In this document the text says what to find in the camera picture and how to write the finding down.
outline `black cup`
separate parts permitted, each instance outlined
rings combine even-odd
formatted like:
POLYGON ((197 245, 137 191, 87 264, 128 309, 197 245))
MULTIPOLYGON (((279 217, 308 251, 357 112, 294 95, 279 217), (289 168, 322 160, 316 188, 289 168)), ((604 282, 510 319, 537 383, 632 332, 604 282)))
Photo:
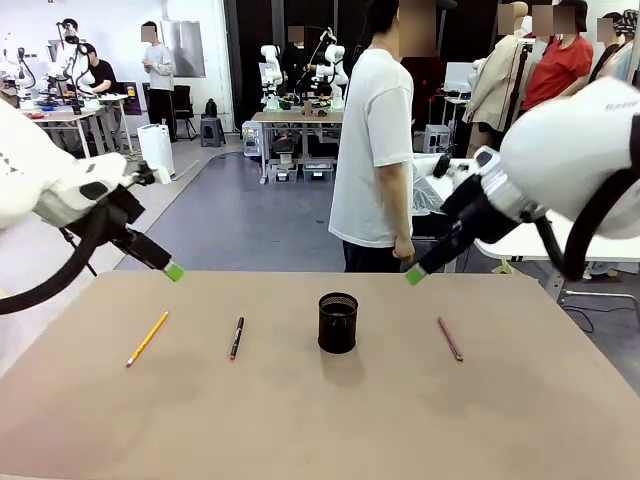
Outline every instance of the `black cup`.
POLYGON ((347 353, 356 346, 358 301, 346 293, 330 293, 320 299, 318 345, 325 352, 347 353))

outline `beige jacket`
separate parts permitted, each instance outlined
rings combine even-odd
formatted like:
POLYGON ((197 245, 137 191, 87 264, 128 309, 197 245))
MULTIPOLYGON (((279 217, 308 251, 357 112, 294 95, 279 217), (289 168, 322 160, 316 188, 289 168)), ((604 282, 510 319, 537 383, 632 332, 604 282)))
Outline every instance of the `beige jacket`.
MULTIPOLYGON (((515 35, 504 37, 480 67, 478 81, 462 118, 465 122, 486 122, 494 130, 504 131, 511 92, 520 63, 518 49, 520 38, 522 38, 520 31, 515 35)), ((526 78, 527 67, 528 65, 525 65, 523 78, 526 78)), ((524 88, 525 82, 522 82, 521 93, 524 88)))

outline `floor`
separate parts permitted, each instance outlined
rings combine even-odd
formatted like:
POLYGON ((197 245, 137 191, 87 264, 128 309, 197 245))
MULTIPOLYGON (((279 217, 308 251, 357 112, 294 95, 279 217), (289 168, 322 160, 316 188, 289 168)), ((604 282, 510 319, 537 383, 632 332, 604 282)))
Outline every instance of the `floor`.
MULTIPOLYGON (((241 149, 242 143, 237 136, 227 136, 227 145, 222 148, 201 148, 199 139, 174 144, 176 173, 186 173, 169 185, 134 187, 132 191, 147 209, 134 228, 145 232, 212 157, 241 149), (189 169, 194 162, 198 163, 189 169)), ((55 273, 69 257, 70 249, 60 233, 35 214, 20 225, 0 232, 0 292, 8 295, 34 287, 55 273)), ((106 272, 113 270, 122 257, 118 249, 105 245, 96 251, 91 265, 97 272, 106 272)), ((48 302, 0 319, 0 376, 92 279, 85 270, 66 290, 48 302)))
MULTIPOLYGON (((148 234, 187 269, 250 271, 341 271, 340 242, 327 231, 332 187, 327 184, 258 184, 258 165, 241 154, 213 159, 160 216, 148 234)), ((428 243, 418 245, 425 252, 428 243)), ((488 273, 496 260, 472 249, 458 261, 458 270, 488 273)), ((515 265, 523 273, 546 280, 544 262, 515 265)), ((119 269, 144 269, 125 258, 119 269)), ((634 293, 640 278, 624 275, 624 282, 571 285, 574 290, 634 293)), ((608 310, 628 307, 618 300, 573 300, 568 303, 608 310)), ((640 393, 640 330, 630 310, 586 312, 595 333, 593 342, 640 393)), ((571 314, 578 325, 588 325, 571 314)))

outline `white floor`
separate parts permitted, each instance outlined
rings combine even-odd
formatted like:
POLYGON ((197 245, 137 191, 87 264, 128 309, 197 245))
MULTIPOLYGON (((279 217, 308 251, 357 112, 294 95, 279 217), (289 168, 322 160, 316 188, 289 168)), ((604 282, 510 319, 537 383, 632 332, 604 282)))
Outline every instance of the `white floor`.
MULTIPOLYGON (((242 151, 242 143, 237 136, 227 136, 227 145, 222 148, 201 148, 200 139, 174 144, 178 175, 195 161, 199 163, 170 185, 134 187, 132 191, 147 210, 133 227, 146 232, 211 158, 238 151, 242 151)), ((71 246, 57 229, 42 222, 35 214, 30 215, 17 227, 0 233, 0 295, 33 288, 53 275, 70 254, 71 246)), ((91 265, 98 273, 106 272, 123 256, 115 247, 105 245, 96 251, 91 265)), ((0 376, 92 280, 93 276, 85 270, 66 290, 48 302, 0 317, 0 376)))

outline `yellow pencil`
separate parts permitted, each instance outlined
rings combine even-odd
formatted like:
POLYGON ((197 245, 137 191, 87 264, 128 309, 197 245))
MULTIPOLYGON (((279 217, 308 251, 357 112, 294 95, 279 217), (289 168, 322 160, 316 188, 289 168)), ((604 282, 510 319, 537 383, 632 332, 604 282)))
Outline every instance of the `yellow pencil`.
POLYGON ((142 353, 142 350, 144 350, 144 347, 146 347, 147 344, 151 341, 153 336, 156 334, 156 332, 162 326, 162 324, 164 323, 164 321, 167 319, 168 316, 169 316, 169 312, 164 312, 164 315, 162 315, 162 318, 158 320, 158 323, 156 323, 156 326, 153 327, 153 330, 151 330, 151 332, 149 332, 149 335, 147 335, 147 338, 144 339, 144 342, 142 342, 142 345, 138 347, 138 350, 136 350, 136 353, 131 355, 131 358, 127 362, 127 368, 129 368, 133 364, 133 362, 136 361, 136 358, 138 358, 138 355, 142 353))

